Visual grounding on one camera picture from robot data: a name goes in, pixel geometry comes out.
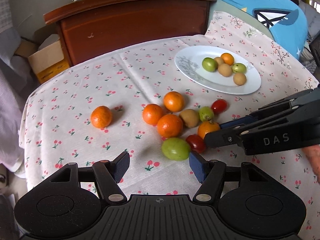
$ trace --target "orange fruit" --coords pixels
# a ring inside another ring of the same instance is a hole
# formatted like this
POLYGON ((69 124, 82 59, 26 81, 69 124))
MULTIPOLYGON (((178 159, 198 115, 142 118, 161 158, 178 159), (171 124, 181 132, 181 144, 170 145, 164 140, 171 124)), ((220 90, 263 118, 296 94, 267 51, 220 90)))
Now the orange fruit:
POLYGON ((184 98, 180 93, 171 91, 164 96, 163 103, 169 111, 180 112, 184 107, 184 98))
POLYGON ((158 134, 165 138, 177 137, 182 129, 182 120, 174 114, 162 116, 157 124, 158 134))
POLYGON ((215 132, 220 130, 220 126, 218 123, 213 121, 205 121, 201 123, 198 127, 198 135, 204 139, 204 136, 209 132, 215 132))
POLYGON ((223 53, 220 58, 222 58, 229 66, 232 66, 235 62, 235 58, 230 53, 223 53))
POLYGON ((91 123, 96 128, 106 128, 112 121, 112 112, 106 106, 98 106, 90 116, 91 123))
POLYGON ((147 124, 156 126, 159 119, 163 116, 163 110, 156 104, 147 105, 142 111, 142 118, 147 124))

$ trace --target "green tomato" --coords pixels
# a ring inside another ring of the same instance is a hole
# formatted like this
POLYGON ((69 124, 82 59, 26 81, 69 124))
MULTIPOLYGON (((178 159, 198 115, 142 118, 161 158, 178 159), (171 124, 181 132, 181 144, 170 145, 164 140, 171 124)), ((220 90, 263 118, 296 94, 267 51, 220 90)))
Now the green tomato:
POLYGON ((244 74, 247 72, 247 67, 242 63, 234 63, 231 68, 232 68, 233 73, 243 73, 244 74))
POLYGON ((204 106, 199 109, 199 116, 202 122, 210 121, 214 118, 214 113, 210 107, 204 106))
POLYGON ((162 153, 173 161, 184 161, 188 159, 190 145, 180 138, 168 138, 161 146, 162 153))
POLYGON ((206 57, 202 61, 202 67, 209 72, 215 72, 218 68, 218 62, 216 62, 213 58, 206 57))

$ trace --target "window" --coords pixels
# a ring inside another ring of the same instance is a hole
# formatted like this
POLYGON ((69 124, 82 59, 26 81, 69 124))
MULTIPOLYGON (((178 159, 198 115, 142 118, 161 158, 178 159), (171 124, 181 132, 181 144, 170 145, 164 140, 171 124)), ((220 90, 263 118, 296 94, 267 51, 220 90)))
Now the window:
POLYGON ((313 6, 318 13, 320 13, 320 0, 310 0, 309 4, 313 6))

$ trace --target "crosshair logo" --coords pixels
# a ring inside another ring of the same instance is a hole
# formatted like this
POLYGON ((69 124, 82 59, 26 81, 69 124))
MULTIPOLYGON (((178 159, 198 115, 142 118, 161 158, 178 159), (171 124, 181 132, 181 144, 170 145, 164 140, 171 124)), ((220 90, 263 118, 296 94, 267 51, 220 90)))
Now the crosshair logo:
POLYGON ((163 199, 163 198, 157 198, 156 201, 157 201, 158 203, 162 203, 162 202, 164 201, 164 199, 163 199))

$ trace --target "white lettering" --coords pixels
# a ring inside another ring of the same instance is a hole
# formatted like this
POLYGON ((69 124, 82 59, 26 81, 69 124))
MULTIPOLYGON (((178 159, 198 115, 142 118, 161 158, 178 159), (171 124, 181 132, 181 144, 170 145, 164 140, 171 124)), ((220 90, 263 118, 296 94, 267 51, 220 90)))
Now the white lettering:
POLYGON ((279 139, 278 139, 277 136, 275 136, 275 139, 274 139, 274 141, 273 141, 273 144, 276 144, 276 142, 277 142, 277 143, 280 143, 280 141, 279 141, 279 139))
POLYGON ((289 141, 289 137, 288 137, 288 134, 287 134, 287 133, 284 133, 284 134, 282 135, 282 138, 283 138, 283 141, 284 141, 284 142, 289 141))
POLYGON ((269 145, 270 144, 269 138, 263 138, 263 141, 264 141, 264 145, 269 145))

